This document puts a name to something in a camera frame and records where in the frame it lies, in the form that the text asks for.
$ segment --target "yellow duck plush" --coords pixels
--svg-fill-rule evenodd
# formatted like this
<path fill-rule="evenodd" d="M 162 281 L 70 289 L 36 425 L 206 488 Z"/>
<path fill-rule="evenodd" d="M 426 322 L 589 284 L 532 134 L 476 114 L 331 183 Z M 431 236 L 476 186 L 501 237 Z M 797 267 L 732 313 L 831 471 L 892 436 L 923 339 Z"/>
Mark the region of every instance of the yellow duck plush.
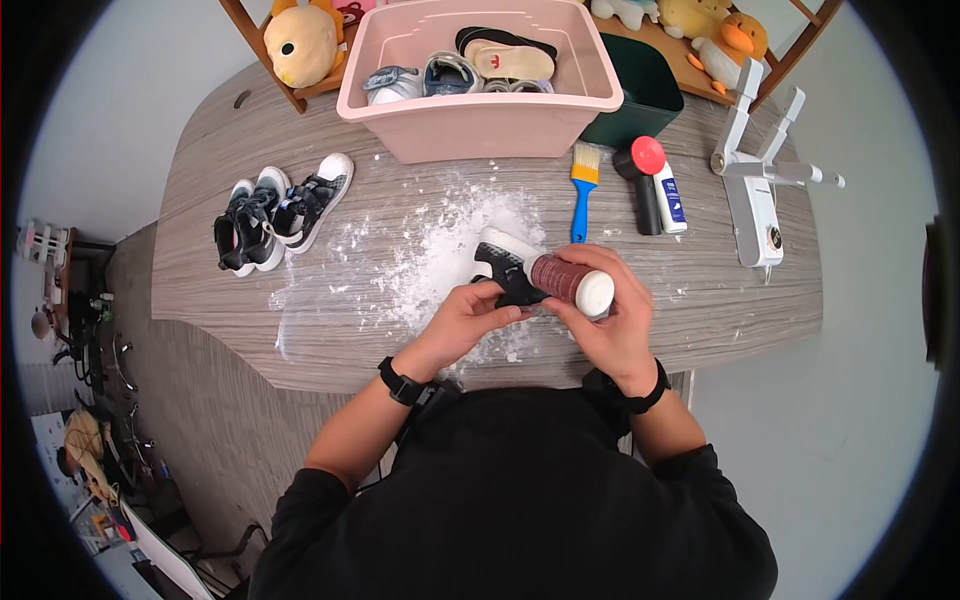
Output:
<path fill-rule="evenodd" d="M 767 43 L 767 31 L 759 21 L 743 12 L 734 12 L 710 37 L 697 37 L 691 42 L 693 49 L 700 53 L 699 60 L 692 54 L 687 54 L 686 59 L 701 71 L 707 71 L 713 78 L 713 89 L 726 94 L 728 87 L 736 86 L 740 67 L 747 57 L 763 60 Z"/>
<path fill-rule="evenodd" d="M 344 14 L 331 0 L 274 0 L 263 43 L 274 63 L 274 73 L 290 87 L 318 84 L 344 61 Z"/>
<path fill-rule="evenodd" d="M 730 11 L 732 0 L 657 0 L 660 24 L 677 39 L 709 37 Z"/>

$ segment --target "orange beak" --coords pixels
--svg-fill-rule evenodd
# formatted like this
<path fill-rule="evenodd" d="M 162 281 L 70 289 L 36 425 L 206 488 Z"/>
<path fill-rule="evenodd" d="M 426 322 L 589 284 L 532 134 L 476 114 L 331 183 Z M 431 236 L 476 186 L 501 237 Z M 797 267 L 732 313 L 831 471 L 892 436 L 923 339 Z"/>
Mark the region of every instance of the orange beak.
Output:
<path fill-rule="evenodd" d="M 727 42 L 727 45 L 734 50 L 739 50 L 744 54 L 750 54 L 754 51 L 754 43 L 750 40 L 750 36 L 729 23 L 720 26 L 720 35 Z"/>

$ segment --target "red label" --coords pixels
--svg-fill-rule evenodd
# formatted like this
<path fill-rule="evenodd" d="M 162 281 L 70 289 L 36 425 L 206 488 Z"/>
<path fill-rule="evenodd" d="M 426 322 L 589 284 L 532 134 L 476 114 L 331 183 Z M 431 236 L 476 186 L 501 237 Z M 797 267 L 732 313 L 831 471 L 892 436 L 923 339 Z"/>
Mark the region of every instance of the red label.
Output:
<path fill-rule="evenodd" d="M 541 256 L 530 270 L 530 282 L 550 296 L 571 304 L 577 303 L 577 288 L 587 273 L 594 271 L 584 265 L 574 265 L 553 256 Z"/>

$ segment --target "brush bristles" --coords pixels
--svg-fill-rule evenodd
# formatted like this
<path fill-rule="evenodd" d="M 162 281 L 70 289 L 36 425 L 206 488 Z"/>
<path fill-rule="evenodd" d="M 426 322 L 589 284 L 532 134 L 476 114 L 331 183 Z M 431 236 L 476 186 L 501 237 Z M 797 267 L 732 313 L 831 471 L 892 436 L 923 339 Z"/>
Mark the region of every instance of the brush bristles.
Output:
<path fill-rule="evenodd" d="M 599 171 L 600 150 L 593 146 L 577 142 L 577 144 L 573 146 L 573 164 Z"/>

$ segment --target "black wristband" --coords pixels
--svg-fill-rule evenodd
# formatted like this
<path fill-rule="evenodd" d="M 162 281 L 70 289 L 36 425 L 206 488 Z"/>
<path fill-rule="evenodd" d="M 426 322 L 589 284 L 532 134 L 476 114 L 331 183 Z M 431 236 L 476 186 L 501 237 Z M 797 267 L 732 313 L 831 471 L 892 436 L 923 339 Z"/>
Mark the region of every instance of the black wristband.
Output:
<path fill-rule="evenodd" d="M 592 396 L 602 396 L 614 404 L 623 406 L 628 413 L 642 415 L 660 400 L 665 390 L 671 389 L 670 380 L 667 379 L 663 365 L 656 358 L 654 362 L 657 363 L 657 384 L 647 396 L 624 396 L 616 382 L 599 369 L 593 369 L 584 376 L 584 391 Z"/>
<path fill-rule="evenodd" d="M 390 390 L 390 397 L 404 406 L 425 403 L 436 386 L 431 385 L 432 382 L 417 383 L 406 375 L 397 374 L 394 371 L 393 360 L 393 356 L 388 356 L 377 367 L 380 369 L 380 378 Z"/>

